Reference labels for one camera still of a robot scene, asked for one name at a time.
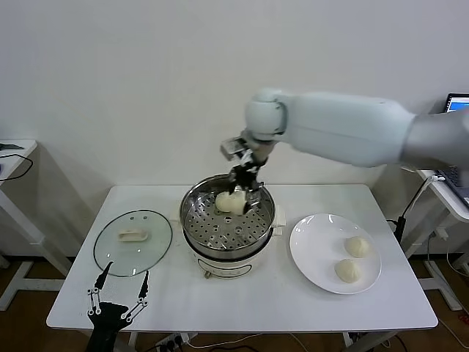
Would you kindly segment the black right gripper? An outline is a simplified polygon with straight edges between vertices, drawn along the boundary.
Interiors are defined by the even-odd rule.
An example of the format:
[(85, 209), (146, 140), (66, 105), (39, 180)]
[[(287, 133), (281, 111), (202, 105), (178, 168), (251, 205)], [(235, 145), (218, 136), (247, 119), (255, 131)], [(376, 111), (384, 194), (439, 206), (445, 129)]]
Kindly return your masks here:
[(233, 194), (237, 187), (247, 191), (243, 208), (244, 214), (247, 214), (261, 202), (264, 183), (258, 182), (257, 175), (264, 165), (264, 161), (240, 161), (229, 172), (229, 194)]

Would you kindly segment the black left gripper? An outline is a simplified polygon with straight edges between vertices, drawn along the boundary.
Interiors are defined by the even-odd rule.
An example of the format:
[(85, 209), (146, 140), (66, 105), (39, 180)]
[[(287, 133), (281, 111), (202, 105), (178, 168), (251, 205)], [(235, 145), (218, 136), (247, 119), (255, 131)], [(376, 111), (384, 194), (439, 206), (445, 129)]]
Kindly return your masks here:
[(132, 322), (148, 305), (149, 271), (145, 272), (136, 304), (132, 308), (129, 309), (127, 306), (112, 302), (101, 302), (100, 292), (112, 264), (113, 262), (110, 261), (102, 273), (97, 276), (94, 286), (87, 290), (90, 300), (87, 315), (93, 325), (93, 331), (86, 347), (86, 350), (90, 352), (112, 352), (118, 332), (129, 326), (128, 322)]

